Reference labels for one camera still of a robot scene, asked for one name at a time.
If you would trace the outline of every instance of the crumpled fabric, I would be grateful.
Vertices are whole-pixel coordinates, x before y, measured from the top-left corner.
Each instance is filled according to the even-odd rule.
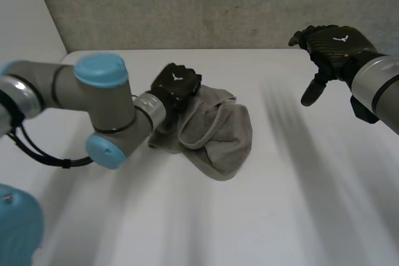
[[[176,123],[160,126],[148,144],[183,153],[208,177],[233,178],[252,148],[248,109],[226,90],[202,85]]]

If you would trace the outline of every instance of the carbon fiber glove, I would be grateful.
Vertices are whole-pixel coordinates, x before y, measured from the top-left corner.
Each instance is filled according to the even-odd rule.
[[[308,51],[310,59],[319,68],[300,100],[304,106],[316,102],[330,80],[339,79],[350,85],[352,81],[349,77],[354,74],[347,66],[353,57],[367,53],[369,61],[381,56],[360,31],[349,26],[309,26],[297,31],[288,44],[299,45]]]
[[[168,64],[151,84],[150,93],[163,102],[167,111],[181,113],[201,86],[201,79],[193,69]]]

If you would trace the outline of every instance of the concrete wall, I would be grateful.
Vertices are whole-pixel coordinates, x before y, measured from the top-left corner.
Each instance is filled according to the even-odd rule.
[[[46,0],[68,51],[286,48],[309,24],[350,25],[399,54],[399,0]]]

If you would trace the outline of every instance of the white table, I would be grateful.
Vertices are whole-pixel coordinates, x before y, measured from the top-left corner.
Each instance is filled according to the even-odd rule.
[[[399,138],[353,115],[350,92],[329,83],[299,99],[316,67],[299,50],[124,50],[132,92],[168,63],[248,107],[252,152],[217,182],[183,155],[143,144],[118,171],[41,166],[1,141],[2,183],[33,193],[46,214],[35,265],[398,265]],[[65,64],[81,55],[69,54]],[[78,158],[85,113],[49,110],[27,122],[48,152]]]

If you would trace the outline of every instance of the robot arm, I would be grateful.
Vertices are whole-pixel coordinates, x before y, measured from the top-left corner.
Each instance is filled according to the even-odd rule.
[[[149,92],[132,101],[124,61],[112,54],[83,58],[75,66],[19,61],[3,72],[0,136],[46,108],[85,111],[94,128],[86,150],[110,169],[118,168],[201,82],[193,70],[171,64]],[[183,82],[171,79],[174,73]]]
[[[377,52],[357,29],[349,26],[309,26],[298,31],[289,46],[299,45],[319,68],[301,103],[311,106],[327,83],[341,80],[352,91],[356,117],[368,123],[384,122],[399,134],[399,57]]]
[[[151,89],[132,101],[128,73],[117,55],[87,57],[76,66],[13,62],[0,77],[0,136],[46,108],[85,111],[94,128],[86,141],[89,156],[115,169],[153,129],[184,110],[200,83],[194,70],[169,64]],[[43,231],[39,203],[0,184],[0,265],[29,266]]]
[[[369,112],[399,134],[399,57],[382,56],[367,62],[355,74],[351,91]],[[361,108],[355,108],[353,103],[352,100],[355,113],[360,112]]]

